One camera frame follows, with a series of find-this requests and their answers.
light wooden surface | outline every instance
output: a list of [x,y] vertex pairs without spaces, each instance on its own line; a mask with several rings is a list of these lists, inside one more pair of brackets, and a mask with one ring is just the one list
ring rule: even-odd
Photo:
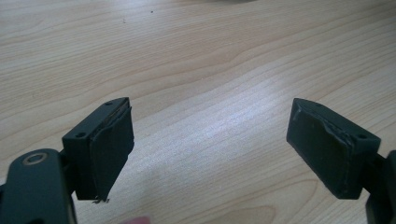
[[128,96],[135,148],[79,223],[365,223],[286,142],[294,97],[396,148],[396,2],[0,2],[0,177]]

black bracket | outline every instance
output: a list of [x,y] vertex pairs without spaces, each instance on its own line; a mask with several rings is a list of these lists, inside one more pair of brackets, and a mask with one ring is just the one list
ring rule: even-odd
[[109,101],[63,137],[64,150],[39,149],[11,163],[0,187],[0,223],[77,223],[71,193],[108,201],[134,147],[128,98]]
[[396,151],[377,154],[380,138],[324,105],[294,99],[287,141],[338,199],[367,189],[369,223],[396,222]]

fingertip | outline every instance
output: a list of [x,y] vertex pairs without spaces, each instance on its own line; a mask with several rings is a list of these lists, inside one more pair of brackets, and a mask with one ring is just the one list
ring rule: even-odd
[[136,217],[129,221],[123,222],[123,224],[150,224],[149,217]]

black plastic part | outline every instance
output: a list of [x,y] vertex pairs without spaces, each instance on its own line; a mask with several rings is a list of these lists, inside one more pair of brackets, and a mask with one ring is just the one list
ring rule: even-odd
[[339,199],[358,199],[364,164],[380,138],[324,105],[294,99],[287,141]]
[[103,200],[134,147],[128,98],[109,101],[63,137],[67,161],[76,165],[79,200]]
[[384,165],[384,174],[391,206],[389,223],[396,224],[396,150],[389,153]]
[[61,159],[54,149],[39,149],[17,158],[9,167],[4,187],[0,223],[77,222]]

wood grain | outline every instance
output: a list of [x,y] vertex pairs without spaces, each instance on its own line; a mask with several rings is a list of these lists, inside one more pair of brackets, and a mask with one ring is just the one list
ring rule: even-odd
[[79,223],[365,223],[286,143],[294,97],[396,139],[396,2],[0,1],[0,177],[128,96],[135,148]]

